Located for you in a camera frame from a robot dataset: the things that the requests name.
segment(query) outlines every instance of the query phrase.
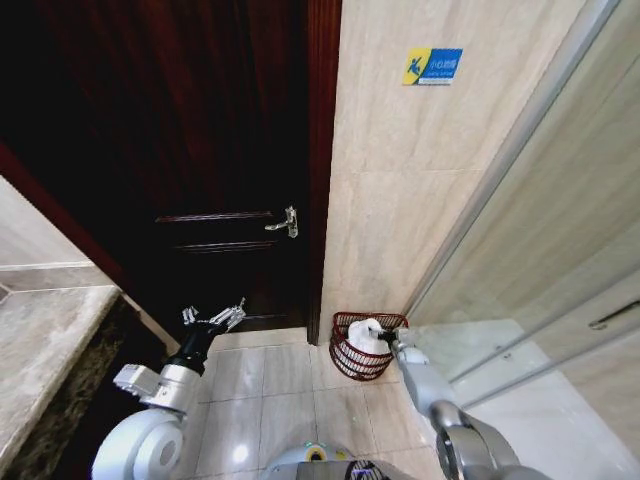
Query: door handle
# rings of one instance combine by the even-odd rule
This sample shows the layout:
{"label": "door handle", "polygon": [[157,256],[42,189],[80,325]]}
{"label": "door handle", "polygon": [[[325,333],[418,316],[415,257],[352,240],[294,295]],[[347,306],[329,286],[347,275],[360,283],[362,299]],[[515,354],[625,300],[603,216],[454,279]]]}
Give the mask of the door handle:
{"label": "door handle", "polygon": [[282,228],[288,228],[289,237],[296,238],[298,236],[298,213],[293,206],[285,208],[284,212],[287,214],[287,219],[284,222],[276,223],[275,225],[265,225],[264,229],[273,232]]}
{"label": "door handle", "polygon": [[622,308],[619,308],[615,312],[610,313],[606,317],[602,317],[598,320],[594,320],[593,322],[589,323],[589,328],[591,330],[604,330],[605,328],[607,328],[608,323],[611,320],[613,320],[615,317],[617,317],[618,315],[622,315],[623,313],[627,313],[629,310],[633,310],[634,308],[638,308],[638,307],[640,307],[640,300],[631,302],[630,304],[625,305]]}

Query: floor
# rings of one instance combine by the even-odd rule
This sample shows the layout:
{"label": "floor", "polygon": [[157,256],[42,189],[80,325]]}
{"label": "floor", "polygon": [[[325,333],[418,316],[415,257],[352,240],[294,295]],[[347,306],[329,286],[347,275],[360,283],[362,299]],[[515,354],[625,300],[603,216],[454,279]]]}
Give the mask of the floor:
{"label": "floor", "polygon": [[174,478],[254,480],[283,451],[319,441],[416,479],[443,479],[433,430],[410,403],[397,366],[373,382],[352,381],[327,345],[310,346],[295,330],[267,335],[267,346],[255,334],[214,344]]}

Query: marble countertop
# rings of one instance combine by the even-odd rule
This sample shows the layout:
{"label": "marble countertop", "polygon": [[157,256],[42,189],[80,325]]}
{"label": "marble countertop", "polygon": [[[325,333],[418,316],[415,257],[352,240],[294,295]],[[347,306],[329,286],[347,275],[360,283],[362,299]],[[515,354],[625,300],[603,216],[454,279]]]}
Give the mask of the marble countertop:
{"label": "marble countertop", "polygon": [[0,303],[0,471],[80,357],[119,290],[114,286],[16,292]]}

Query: sticker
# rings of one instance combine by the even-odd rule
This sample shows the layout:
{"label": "sticker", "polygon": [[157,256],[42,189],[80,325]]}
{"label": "sticker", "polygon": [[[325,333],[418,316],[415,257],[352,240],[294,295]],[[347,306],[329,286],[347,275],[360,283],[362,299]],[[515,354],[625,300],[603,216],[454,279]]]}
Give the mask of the sticker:
{"label": "sticker", "polygon": [[402,84],[450,85],[461,56],[461,48],[412,48]]}

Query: wall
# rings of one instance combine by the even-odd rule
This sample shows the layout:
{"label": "wall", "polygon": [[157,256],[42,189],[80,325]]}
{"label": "wall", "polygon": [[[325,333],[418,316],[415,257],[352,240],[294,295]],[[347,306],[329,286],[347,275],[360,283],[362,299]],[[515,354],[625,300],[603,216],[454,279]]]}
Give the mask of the wall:
{"label": "wall", "polygon": [[0,177],[0,300],[5,292],[113,282]]}
{"label": "wall", "polygon": [[87,257],[0,177],[0,268],[65,262]]}
{"label": "wall", "polygon": [[640,268],[640,4],[622,1],[459,248],[414,324],[528,330]]}
{"label": "wall", "polygon": [[[405,307],[583,3],[344,1],[320,341]],[[401,86],[418,46],[464,49],[452,86]]]}

